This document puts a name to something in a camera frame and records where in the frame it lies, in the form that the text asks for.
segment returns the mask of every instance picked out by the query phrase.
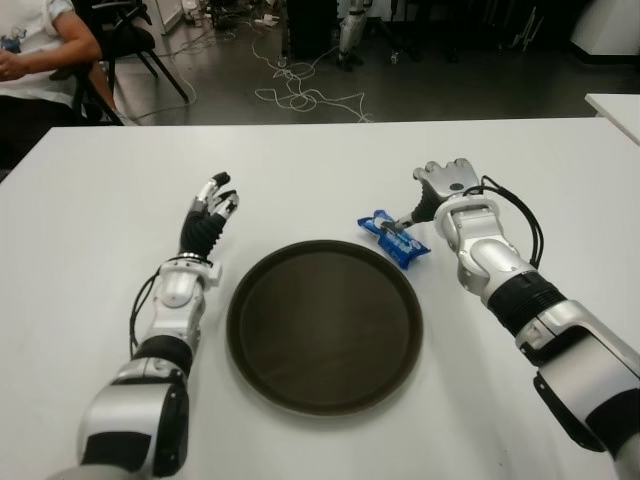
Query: chair leg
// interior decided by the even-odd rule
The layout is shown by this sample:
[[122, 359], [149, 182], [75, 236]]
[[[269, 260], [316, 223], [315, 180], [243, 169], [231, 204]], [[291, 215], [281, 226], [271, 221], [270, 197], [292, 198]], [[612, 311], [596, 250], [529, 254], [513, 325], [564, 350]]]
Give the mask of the chair leg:
[[167, 77], [167, 79], [171, 82], [171, 85], [173, 85], [173, 87], [178, 91], [180, 96], [184, 99], [184, 103], [188, 103], [189, 102], [188, 95], [182, 89], [180, 84], [176, 82], [176, 79], [173, 78], [169, 70], [167, 70], [167, 67], [164, 66], [164, 64], [160, 61], [158, 56], [155, 54], [155, 52], [153, 50], [147, 50], [147, 54], [151, 57], [151, 60], [156, 62], [156, 65], [158, 65], [158, 68], [160, 68], [162, 73], [164, 73], [165, 77]]
[[73, 95], [73, 114], [76, 117], [76, 122], [78, 125], [82, 125], [84, 123], [84, 117], [82, 116], [82, 100], [84, 99], [84, 93], [86, 89], [86, 82], [84, 78], [76, 79], [76, 93]]
[[153, 66], [147, 61], [146, 58], [144, 58], [142, 53], [138, 52], [138, 53], [136, 53], [136, 55], [138, 56], [140, 61], [142, 63], [144, 63], [144, 66], [147, 67], [147, 70], [149, 70], [153, 74], [154, 77], [158, 78], [158, 72], [156, 72], [155, 69], [153, 68]]
[[113, 92], [113, 88], [116, 83], [116, 59], [110, 58], [108, 62], [109, 62], [109, 72], [108, 72], [109, 90]]
[[123, 126], [122, 120], [120, 120], [120, 118], [118, 118], [111, 107], [107, 105], [107, 103], [104, 101], [102, 96], [98, 93], [91, 82], [87, 82], [87, 92], [89, 93], [91, 99], [96, 102], [98, 107], [100, 107], [100, 110], [102, 110], [107, 115], [107, 117], [109, 117], [109, 120], [111, 120], [114, 125], [117, 125], [119, 127]]

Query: white table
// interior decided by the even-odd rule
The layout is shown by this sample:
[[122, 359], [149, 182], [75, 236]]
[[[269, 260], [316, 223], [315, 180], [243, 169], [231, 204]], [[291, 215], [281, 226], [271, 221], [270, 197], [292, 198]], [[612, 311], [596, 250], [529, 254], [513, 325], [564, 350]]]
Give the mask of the white table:
[[640, 95], [589, 93], [585, 100], [640, 145]]
[[[432, 225], [414, 230], [433, 252], [407, 273], [423, 353], [386, 404], [347, 418], [290, 414], [229, 359], [226, 309], [253, 264], [315, 238], [377, 249], [356, 219], [407, 213], [420, 197], [413, 168], [461, 156], [536, 212], [542, 273], [640, 349], [640, 162], [605, 119], [54, 130], [0, 185], [0, 478], [73, 464], [84, 408], [127, 360], [138, 288], [175, 253], [191, 198], [221, 170], [241, 205], [214, 252], [225, 274], [207, 297], [179, 478], [613, 478], [607, 455], [575, 445], [543, 405], [534, 368], [459, 286]], [[526, 222], [507, 206], [503, 222], [527, 256]]]

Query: robotic arm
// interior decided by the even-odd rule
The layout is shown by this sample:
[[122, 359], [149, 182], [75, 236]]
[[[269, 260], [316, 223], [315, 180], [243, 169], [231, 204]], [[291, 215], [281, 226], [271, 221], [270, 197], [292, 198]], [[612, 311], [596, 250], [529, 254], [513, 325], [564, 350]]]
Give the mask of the robotic arm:
[[367, 12], [373, 6], [373, 0], [350, 0], [349, 14], [340, 24], [340, 47], [338, 65], [350, 70], [349, 62], [360, 63], [353, 50], [358, 46], [367, 24]]
[[155, 315], [149, 331], [131, 361], [86, 410], [78, 436], [80, 466], [51, 480], [167, 477], [184, 465], [187, 379], [200, 340], [203, 294], [217, 286], [222, 273], [220, 264], [207, 257], [238, 207], [235, 191], [216, 195], [229, 181], [226, 173], [216, 175], [193, 201], [179, 254], [156, 273], [161, 283], [152, 297]]
[[390, 225], [434, 221], [458, 257], [458, 279], [538, 367], [533, 384], [569, 436], [607, 450], [621, 480], [640, 478], [640, 355], [584, 306], [567, 300], [504, 237], [496, 203], [471, 164], [435, 162], [413, 172], [422, 200]]

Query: black rubber sleeve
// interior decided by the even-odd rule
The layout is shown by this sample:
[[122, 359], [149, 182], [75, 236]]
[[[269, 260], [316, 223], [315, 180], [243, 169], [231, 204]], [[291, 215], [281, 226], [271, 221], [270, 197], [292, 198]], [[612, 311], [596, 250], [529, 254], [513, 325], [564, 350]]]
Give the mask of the black rubber sleeve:
[[137, 358], [162, 358], [175, 363], [188, 377], [193, 363], [191, 348], [179, 338], [170, 335], [151, 337], [140, 345], [132, 360]]
[[227, 220], [208, 212], [189, 212], [180, 235], [180, 253], [195, 253], [207, 258], [222, 234]]
[[640, 389], [607, 400], [589, 414], [587, 425], [616, 459], [622, 446], [640, 433]]
[[424, 184], [422, 185], [422, 198], [420, 203], [411, 213], [411, 219], [415, 223], [431, 222], [436, 215], [436, 210], [442, 205], [440, 198], [433, 190]]
[[151, 437], [136, 432], [103, 432], [87, 439], [81, 465], [113, 465], [136, 472], [142, 468]]
[[515, 337], [534, 317], [564, 300], [566, 297], [538, 272], [527, 272], [501, 285], [487, 306]]

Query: black pants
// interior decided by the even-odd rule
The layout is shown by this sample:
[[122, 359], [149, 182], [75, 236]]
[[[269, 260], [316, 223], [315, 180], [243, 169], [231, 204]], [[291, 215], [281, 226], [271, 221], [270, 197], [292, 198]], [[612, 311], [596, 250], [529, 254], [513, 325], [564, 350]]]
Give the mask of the black pants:
[[76, 125], [62, 103], [0, 96], [0, 170], [11, 170], [52, 127]]

